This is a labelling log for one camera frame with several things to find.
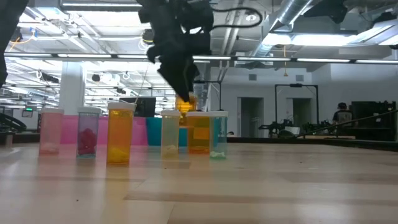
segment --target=container lid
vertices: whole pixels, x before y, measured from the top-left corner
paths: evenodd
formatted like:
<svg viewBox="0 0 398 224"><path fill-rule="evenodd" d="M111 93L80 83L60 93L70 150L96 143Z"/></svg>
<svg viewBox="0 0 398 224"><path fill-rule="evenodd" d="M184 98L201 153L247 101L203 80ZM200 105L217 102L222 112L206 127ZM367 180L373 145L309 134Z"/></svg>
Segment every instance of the container lid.
<svg viewBox="0 0 398 224"><path fill-rule="evenodd" d="M211 113L209 113L209 112L192 111L192 112L187 112L186 116L206 116L206 117L210 117Z"/></svg>
<svg viewBox="0 0 398 224"><path fill-rule="evenodd" d="M58 109L58 108L42 108L42 113L60 113L60 114L63 114L63 109Z"/></svg>
<svg viewBox="0 0 398 224"><path fill-rule="evenodd" d="M79 108L77 110L77 112L79 112L79 113L97 113L97 114L100 114L101 113L101 109L95 108L95 107L90 107L90 106L84 106L84 107Z"/></svg>
<svg viewBox="0 0 398 224"><path fill-rule="evenodd" d="M228 111L209 111L209 114L213 117L228 117Z"/></svg>
<svg viewBox="0 0 398 224"><path fill-rule="evenodd" d="M160 115L162 116L181 116L181 113L179 110L164 110L160 112Z"/></svg>
<svg viewBox="0 0 398 224"><path fill-rule="evenodd" d="M118 109L135 111L136 104L135 103L115 103L115 102L108 103L108 110L118 110Z"/></svg>

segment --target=blue container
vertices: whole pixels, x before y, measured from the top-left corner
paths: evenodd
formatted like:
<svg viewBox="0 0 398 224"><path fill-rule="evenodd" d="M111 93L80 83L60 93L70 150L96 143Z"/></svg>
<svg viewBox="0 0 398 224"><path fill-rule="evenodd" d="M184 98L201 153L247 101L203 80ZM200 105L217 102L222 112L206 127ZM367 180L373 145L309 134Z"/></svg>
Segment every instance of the blue container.
<svg viewBox="0 0 398 224"><path fill-rule="evenodd" d="M162 145L162 118L147 118L147 138L149 146ZM187 130L180 128L179 147L187 146Z"/></svg>

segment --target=orange container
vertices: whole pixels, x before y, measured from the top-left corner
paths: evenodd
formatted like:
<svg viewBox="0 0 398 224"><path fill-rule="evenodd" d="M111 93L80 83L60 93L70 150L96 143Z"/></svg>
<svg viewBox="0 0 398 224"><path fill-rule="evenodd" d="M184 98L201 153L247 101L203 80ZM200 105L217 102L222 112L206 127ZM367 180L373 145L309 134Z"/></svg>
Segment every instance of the orange container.
<svg viewBox="0 0 398 224"><path fill-rule="evenodd" d="M132 119L135 104L108 103L108 148L107 164L129 164L132 134Z"/></svg>
<svg viewBox="0 0 398 224"><path fill-rule="evenodd" d="M193 98L192 104L190 102L184 102L178 95L175 99L175 109L181 112L180 126L187 125L187 112L195 111L197 109L197 99L190 93L190 98Z"/></svg>
<svg viewBox="0 0 398 224"><path fill-rule="evenodd" d="M209 154L213 136L213 128L210 123L210 113L187 113L187 138L190 154Z"/></svg>

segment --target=ceiling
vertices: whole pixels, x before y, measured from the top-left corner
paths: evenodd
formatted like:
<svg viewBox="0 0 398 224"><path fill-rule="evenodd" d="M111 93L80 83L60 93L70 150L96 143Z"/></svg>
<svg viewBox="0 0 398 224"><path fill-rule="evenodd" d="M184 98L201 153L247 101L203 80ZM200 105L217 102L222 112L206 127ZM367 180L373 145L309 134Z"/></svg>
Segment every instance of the ceiling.
<svg viewBox="0 0 398 224"><path fill-rule="evenodd" d="M84 1L79 2L104 2L104 1ZM113 1L108 0L105 3L131 3L130 0ZM236 6L237 1L215 0L215 5L219 9L227 9ZM280 8L281 0L257 0L243 1L244 6L249 6L264 12L265 15L272 14ZM373 11L384 6L396 4L396 1L378 1L378 0L348 0L346 5L352 9L356 24L364 24L368 22L366 17L360 16L358 13ZM250 24L255 21L247 21L245 15L242 24ZM215 24L224 24L233 20L230 14L215 13ZM344 21L343 26L352 27L349 21ZM104 11L65 11L61 12L53 7L28 7L20 18L21 32L24 44L9 44L7 52L45 52L45 53L84 53L84 54L145 54L149 47L142 43L141 34L145 29L149 29L149 24L141 24L137 12L104 12ZM250 29L240 29L237 32L237 39L229 54L234 55L236 52L247 54L254 50L262 41L262 27ZM211 33L212 42L211 49L213 54L220 54L226 29L216 29ZM275 46L271 53L275 57L305 57L305 58L384 58L391 51L387 46L366 46L356 47L314 47L301 45L286 45L285 47ZM154 86L163 88L163 90L134 90L127 93L131 96L158 96L163 99L167 96L167 100L159 100L157 110L172 107L175 93L170 90L169 85L157 73L159 64L151 64L148 62L83 62L87 69L87 85L114 85L113 81L117 81L116 85L121 88L123 86ZM287 67L288 69L306 69L305 73L316 70L321 64L313 63L290 63L285 64L274 63L267 68L273 68L275 71ZM49 74L61 80L62 62L52 60L7 60L9 77L7 81L12 84L23 85L48 85L48 83L37 78L37 71ZM226 82L239 83L238 68L230 68L229 74L231 78ZM111 77L110 80L102 79L100 82L94 82L91 77L94 74L102 77ZM28 90L28 94L24 94L23 90ZM35 98L32 101L51 96L47 101L57 104L59 97L59 88L28 88L19 91L8 88L3 90L3 96L15 97L15 95L23 95L24 98ZM117 100L119 93L110 89L87 89L86 104L95 105L104 108L106 103ZM9 100L9 105L18 105L20 101Z"/></svg>

